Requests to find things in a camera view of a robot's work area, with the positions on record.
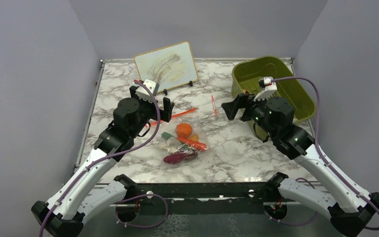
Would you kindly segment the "orange yellow toy pepper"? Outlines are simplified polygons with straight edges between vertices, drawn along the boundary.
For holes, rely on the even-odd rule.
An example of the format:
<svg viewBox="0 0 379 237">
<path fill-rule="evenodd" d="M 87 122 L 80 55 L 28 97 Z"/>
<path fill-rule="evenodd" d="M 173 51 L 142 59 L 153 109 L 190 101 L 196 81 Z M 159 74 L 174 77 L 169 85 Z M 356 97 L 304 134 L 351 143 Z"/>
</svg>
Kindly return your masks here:
<svg viewBox="0 0 379 237">
<path fill-rule="evenodd" d="M 188 137 L 188 139 L 194 142 L 199 142 L 199 136 L 197 134 Z"/>
</svg>

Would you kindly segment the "magenta toy beet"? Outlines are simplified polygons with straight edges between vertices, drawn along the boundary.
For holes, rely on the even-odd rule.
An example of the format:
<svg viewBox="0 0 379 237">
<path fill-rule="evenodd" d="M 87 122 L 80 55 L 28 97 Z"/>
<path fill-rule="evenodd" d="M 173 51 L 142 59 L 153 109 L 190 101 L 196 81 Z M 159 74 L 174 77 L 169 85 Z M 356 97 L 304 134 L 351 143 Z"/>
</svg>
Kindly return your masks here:
<svg viewBox="0 0 379 237">
<path fill-rule="evenodd" d="M 164 157 L 163 162 L 167 164 L 179 164 L 183 161 L 193 160 L 197 157 L 198 153 L 196 151 L 179 151 Z"/>
</svg>

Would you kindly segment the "green toy cucumber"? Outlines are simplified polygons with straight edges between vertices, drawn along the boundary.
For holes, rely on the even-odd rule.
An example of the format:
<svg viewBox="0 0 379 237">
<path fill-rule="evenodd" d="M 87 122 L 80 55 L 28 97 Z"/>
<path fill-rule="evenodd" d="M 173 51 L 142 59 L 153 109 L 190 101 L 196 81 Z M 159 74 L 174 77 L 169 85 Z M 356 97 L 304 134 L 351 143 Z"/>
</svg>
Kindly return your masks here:
<svg viewBox="0 0 379 237">
<path fill-rule="evenodd" d="M 174 138 L 174 136 L 173 136 L 172 134 L 168 133 L 168 132 L 163 132 L 163 133 L 161 134 L 161 137 L 162 137 L 163 139 L 165 139 L 165 140 L 169 140 L 170 138 Z"/>
</svg>

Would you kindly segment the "white toy mushroom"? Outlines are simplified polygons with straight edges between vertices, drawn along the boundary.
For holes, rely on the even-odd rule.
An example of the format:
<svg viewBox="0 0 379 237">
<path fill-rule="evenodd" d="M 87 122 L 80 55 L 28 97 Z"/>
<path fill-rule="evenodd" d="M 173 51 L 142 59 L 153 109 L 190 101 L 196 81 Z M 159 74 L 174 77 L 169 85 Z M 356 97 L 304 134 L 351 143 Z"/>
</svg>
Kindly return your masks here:
<svg viewBox="0 0 379 237">
<path fill-rule="evenodd" d="M 182 143 L 175 137 L 171 137 L 166 141 L 167 152 L 172 154 L 176 152 L 182 145 Z"/>
</svg>

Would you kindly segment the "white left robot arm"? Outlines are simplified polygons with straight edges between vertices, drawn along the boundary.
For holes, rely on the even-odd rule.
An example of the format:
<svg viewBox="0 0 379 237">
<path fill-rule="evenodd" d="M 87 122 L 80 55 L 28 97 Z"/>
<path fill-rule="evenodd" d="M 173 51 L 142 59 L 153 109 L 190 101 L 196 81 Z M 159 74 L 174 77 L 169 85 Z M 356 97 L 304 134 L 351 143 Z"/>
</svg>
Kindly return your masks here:
<svg viewBox="0 0 379 237">
<path fill-rule="evenodd" d="M 113 112 L 113 121 L 99 135 L 85 162 L 68 182 L 47 201 L 37 201 L 31 208 L 40 224 L 39 236 L 45 231 L 54 237 L 76 237 L 95 215 L 116 201 L 125 203 L 135 198 L 135 182 L 120 175 L 105 188 L 92 192 L 99 180 L 122 157 L 142 148 L 155 136 L 139 146 L 136 137 L 151 119 L 169 122 L 174 103 L 163 98 L 160 109 L 155 91 L 140 84 L 130 87 L 130 97 L 119 101 Z"/>
</svg>

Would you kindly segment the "clear zip bag orange zipper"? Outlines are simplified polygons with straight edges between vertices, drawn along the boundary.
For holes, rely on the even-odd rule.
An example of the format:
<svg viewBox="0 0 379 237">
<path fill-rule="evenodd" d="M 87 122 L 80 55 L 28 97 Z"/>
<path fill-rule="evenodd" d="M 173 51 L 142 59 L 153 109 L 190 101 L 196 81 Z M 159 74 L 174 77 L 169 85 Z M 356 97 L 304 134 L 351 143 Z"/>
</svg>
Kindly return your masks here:
<svg viewBox="0 0 379 237">
<path fill-rule="evenodd" d="M 194 160 L 209 149 L 201 123 L 195 120 L 197 112 L 198 108 L 191 108 L 172 115 L 168 123 L 160 122 L 158 138 L 164 163 L 179 164 Z"/>
</svg>

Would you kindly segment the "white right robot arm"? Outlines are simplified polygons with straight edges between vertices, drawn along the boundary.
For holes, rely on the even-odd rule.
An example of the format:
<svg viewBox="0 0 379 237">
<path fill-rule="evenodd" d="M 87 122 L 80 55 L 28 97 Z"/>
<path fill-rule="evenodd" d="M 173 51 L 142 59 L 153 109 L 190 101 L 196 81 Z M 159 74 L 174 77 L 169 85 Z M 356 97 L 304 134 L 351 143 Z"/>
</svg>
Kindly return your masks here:
<svg viewBox="0 0 379 237">
<path fill-rule="evenodd" d="M 294 108 L 285 98 L 256 100 L 254 95 L 241 93 L 223 103 L 222 109 L 229 120 L 243 110 L 242 121 L 259 126 L 279 152 L 305 168 L 326 189 L 320 192 L 278 172 L 265 185 L 269 200 L 297 201 L 328 218 L 347 237 L 356 237 L 367 228 L 379 210 L 379 193 L 368 192 L 336 169 L 315 139 L 294 124 Z"/>
</svg>

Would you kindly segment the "orange toy pumpkin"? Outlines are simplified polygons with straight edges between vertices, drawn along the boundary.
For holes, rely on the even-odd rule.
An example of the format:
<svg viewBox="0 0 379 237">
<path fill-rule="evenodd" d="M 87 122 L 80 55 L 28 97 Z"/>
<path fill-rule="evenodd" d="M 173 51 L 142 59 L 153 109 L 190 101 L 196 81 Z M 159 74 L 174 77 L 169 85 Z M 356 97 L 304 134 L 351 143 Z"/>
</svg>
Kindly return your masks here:
<svg viewBox="0 0 379 237">
<path fill-rule="evenodd" d="M 189 138 L 192 135 L 192 126 L 188 123 L 180 123 L 175 128 L 175 133 L 178 137 Z"/>
</svg>

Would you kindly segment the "red toy chili pepper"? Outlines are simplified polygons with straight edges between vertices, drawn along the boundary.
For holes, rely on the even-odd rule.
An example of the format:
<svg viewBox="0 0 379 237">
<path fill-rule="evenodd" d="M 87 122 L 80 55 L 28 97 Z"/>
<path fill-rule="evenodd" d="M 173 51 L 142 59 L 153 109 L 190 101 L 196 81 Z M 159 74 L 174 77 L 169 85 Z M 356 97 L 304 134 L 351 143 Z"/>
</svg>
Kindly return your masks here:
<svg viewBox="0 0 379 237">
<path fill-rule="evenodd" d="M 188 138 L 183 138 L 183 137 L 177 137 L 177 139 L 180 142 L 183 142 L 183 143 L 195 148 L 198 151 L 206 151 L 208 149 L 207 145 L 204 143 L 201 143 L 201 142 L 194 142 L 194 141 L 189 140 Z"/>
</svg>

